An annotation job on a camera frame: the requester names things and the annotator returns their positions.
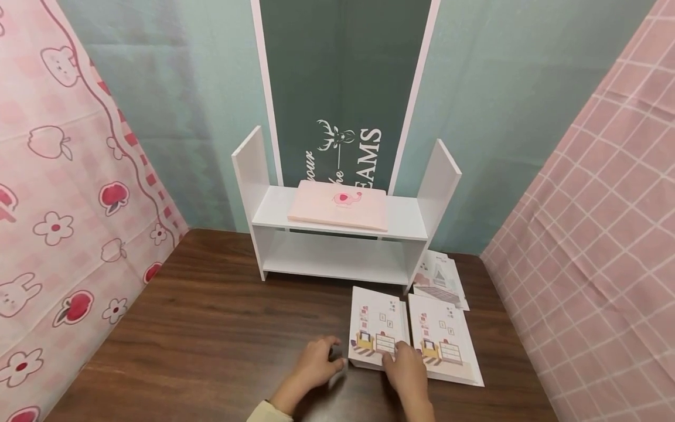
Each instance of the wooden table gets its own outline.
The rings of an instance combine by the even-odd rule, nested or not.
[[[429,380],[437,420],[556,421],[483,263],[451,256],[485,388]],[[245,421],[308,339],[348,338],[352,285],[280,274],[263,283],[248,235],[192,230],[47,421]],[[405,419],[383,373],[350,367],[334,389],[312,391],[296,420]]]

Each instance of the pink checkered curtain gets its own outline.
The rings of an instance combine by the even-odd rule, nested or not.
[[[482,254],[561,421],[675,421],[674,42],[657,1]]]
[[[43,420],[187,227],[54,0],[0,8],[0,421]]]

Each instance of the white frame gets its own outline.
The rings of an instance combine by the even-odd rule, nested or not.
[[[278,199],[279,189],[294,195],[296,188],[270,184],[260,126],[232,153],[232,163],[263,281],[274,271],[398,284],[405,286],[405,294],[462,175],[445,145],[436,140],[417,197],[388,196],[389,230],[374,232],[284,218],[288,209],[269,198]],[[392,219],[401,208],[408,215]],[[371,238],[321,235],[326,232]]]

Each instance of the child's hand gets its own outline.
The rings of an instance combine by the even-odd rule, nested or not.
[[[427,407],[429,403],[427,367],[417,350],[405,342],[398,342],[396,360],[393,360],[389,353],[385,353],[382,355],[382,366],[389,383],[398,393],[406,414],[408,409],[414,408],[416,410],[410,412],[417,413],[417,408]]]
[[[335,336],[309,342],[302,351],[293,372],[281,383],[269,402],[277,410],[292,415],[295,407],[309,390],[326,384],[346,364],[344,359],[328,361],[331,346],[340,344]]]

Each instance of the wrist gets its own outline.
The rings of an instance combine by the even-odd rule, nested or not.
[[[426,394],[401,397],[401,405],[410,422],[433,421],[433,405]]]
[[[269,403],[278,411],[292,416],[296,406],[307,392],[307,387],[297,377],[289,375],[269,399]]]

